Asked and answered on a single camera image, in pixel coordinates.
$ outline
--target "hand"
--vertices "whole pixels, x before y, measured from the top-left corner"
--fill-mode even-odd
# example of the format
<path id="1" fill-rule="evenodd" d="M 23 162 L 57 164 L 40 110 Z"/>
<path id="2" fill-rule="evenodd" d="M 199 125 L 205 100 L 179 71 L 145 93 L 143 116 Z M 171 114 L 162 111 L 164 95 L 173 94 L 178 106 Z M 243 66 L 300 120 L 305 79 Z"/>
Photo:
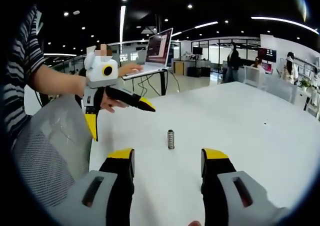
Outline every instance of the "hand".
<path id="1" fill-rule="evenodd" d="M 138 65 L 138 64 L 130 62 L 130 63 L 123 65 L 122 67 L 120 67 L 118 69 L 118 77 L 123 77 L 127 74 L 136 73 L 136 72 L 141 71 L 143 69 L 144 69 L 144 67 L 142 67 L 142 65 Z"/>
<path id="2" fill-rule="evenodd" d="M 104 110 L 108 110 L 110 113 L 113 114 L 115 112 L 113 107 L 126 108 L 127 105 L 123 102 L 118 101 L 118 100 L 114 100 L 114 99 L 109 98 L 107 96 L 106 92 L 103 92 L 103 97 L 102 97 L 100 107 Z"/>

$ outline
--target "striped shirt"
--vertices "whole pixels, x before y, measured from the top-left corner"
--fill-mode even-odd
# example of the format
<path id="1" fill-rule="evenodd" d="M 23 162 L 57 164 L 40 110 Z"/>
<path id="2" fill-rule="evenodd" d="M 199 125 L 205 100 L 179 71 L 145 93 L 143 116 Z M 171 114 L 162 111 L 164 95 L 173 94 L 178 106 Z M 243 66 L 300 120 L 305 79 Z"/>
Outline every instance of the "striped shirt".
<path id="1" fill-rule="evenodd" d="M 37 39 L 37 8 L 34 6 L 21 24 L 5 69 L 3 114 L 11 146 L 31 116 L 24 106 L 25 86 L 45 61 Z"/>

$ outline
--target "spring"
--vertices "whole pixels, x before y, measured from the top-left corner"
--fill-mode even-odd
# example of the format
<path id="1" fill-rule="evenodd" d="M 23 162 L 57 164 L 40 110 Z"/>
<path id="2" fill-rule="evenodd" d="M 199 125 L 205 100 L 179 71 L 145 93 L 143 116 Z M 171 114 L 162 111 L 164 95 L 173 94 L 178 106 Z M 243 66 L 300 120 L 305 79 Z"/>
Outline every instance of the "spring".
<path id="1" fill-rule="evenodd" d="M 173 150 L 175 148 L 175 132 L 172 129 L 168 130 L 167 138 L 168 148 Z"/>

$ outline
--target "white shirt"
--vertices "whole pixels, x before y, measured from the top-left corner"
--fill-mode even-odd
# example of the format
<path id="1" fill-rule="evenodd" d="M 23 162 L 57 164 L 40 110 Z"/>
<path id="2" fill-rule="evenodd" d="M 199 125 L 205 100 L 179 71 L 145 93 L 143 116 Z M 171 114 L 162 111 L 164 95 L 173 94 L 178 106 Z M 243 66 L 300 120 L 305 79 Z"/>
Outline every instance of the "white shirt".
<path id="1" fill-rule="evenodd" d="M 311 72 L 310 79 L 311 79 L 312 86 L 314 86 L 316 88 L 320 86 L 319 75 L 315 76 L 315 73 Z"/>
<path id="2" fill-rule="evenodd" d="M 265 74 L 265 73 L 266 73 L 265 69 L 261 66 L 261 64 L 258 64 L 257 69 L 259 70 L 259 72 L 260 72 L 261 74 Z"/>
<path id="3" fill-rule="evenodd" d="M 292 69 L 293 69 L 293 78 L 294 80 L 297 80 L 299 78 L 299 72 L 298 72 L 298 66 L 293 63 L 292 64 Z M 282 77 L 283 73 L 284 73 L 284 68 L 285 68 L 285 64 L 281 63 L 278 68 L 276 69 L 280 78 Z"/>

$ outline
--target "computer monitor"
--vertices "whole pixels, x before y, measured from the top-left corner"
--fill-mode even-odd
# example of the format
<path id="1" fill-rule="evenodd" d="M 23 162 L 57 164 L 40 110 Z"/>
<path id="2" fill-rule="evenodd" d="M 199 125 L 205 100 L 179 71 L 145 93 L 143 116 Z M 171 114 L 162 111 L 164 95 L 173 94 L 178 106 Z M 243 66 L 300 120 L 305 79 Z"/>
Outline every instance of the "computer monitor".
<path id="1" fill-rule="evenodd" d="M 146 64 L 167 65 L 172 31 L 173 28 L 170 28 L 149 38 L 145 57 Z"/>
<path id="2" fill-rule="evenodd" d="M 272 73 L 272 64 L 271 63 L 262 62 L 261 66 L 267 74 Z"/>
<path id="3" fill-rule="evenodd" d="M 202 47 L 193 47 L 192 48 L 192 53 L 194 55 L 202 55 Z"/>
<path id="4" fill-rule="evenodd" d="M 258 48 L 258 58 L 265 60 L 265 61 L 276 63 L 277 62 L 277 51 L 274 49 L 259 47 Z"/>

